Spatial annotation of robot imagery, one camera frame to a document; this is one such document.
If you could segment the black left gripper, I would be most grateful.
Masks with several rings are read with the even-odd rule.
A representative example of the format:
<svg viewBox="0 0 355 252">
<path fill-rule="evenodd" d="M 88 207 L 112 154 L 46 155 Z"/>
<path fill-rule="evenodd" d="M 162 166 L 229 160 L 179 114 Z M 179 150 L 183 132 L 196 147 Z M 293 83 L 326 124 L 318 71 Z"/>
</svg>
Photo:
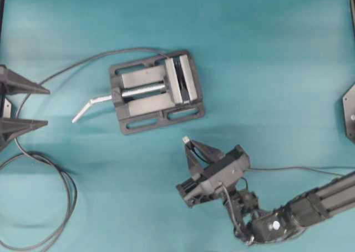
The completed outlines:
<svg viewBox="0 0 355 252">
<path fill-rule="evenodd" d="M 50 94 L 50 91 L 1 65 L 1 151 L 12 139 L 48 125 L 45 120 L 11 118 L 12 104 L 6 98 L 10 94 Z"/>
</svg>

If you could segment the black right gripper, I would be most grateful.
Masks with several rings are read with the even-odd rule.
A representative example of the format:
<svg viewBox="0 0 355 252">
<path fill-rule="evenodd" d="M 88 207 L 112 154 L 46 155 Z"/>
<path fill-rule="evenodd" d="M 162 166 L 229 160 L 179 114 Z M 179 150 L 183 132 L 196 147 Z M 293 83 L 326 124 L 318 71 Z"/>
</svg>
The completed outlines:
<svg viewBox="0 0 355 252">
<path fill-rule="evenodd" d="M 189 208 L 217 199 L 222 187 L 235 190 L 236 183 L 250 167 L 249 155 L 240 145 L 224 153 L 193 140 L 184 148 L 191 177 L 176 188 Z"/>
</svg>

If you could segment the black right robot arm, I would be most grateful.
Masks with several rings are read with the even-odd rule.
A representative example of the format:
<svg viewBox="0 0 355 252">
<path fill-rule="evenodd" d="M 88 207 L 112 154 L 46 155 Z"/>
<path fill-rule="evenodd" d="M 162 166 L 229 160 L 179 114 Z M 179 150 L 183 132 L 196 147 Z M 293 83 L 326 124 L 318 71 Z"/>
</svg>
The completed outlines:
<svg viewBox="0 0 355 252">
<path fill-rule="evenodd" d="M 185 137 L 184 148 L 191 177 L 176 186 L 180 196 L 190 208 L 222 199 L 235 237 L 246 245 L 290 240 L 309 227 L 354 208 L 354 173 L 341 175 L 277 209 L 265 211 L 248 187 L 236 187 L 250 167 L 250 158 L 240 145 L 224 153 Z"/>
</svg>

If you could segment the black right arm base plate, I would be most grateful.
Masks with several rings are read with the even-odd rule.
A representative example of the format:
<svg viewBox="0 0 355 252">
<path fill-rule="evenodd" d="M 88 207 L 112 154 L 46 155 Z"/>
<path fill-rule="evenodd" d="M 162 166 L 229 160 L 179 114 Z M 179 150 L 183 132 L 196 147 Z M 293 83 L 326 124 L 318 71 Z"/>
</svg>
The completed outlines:
<svg viewBox="0 0 355 252">
<path fill-rule="evenodd" d="M 354 84 L 342 98 L 346 137 L 354 143 Z"/>
</svg>

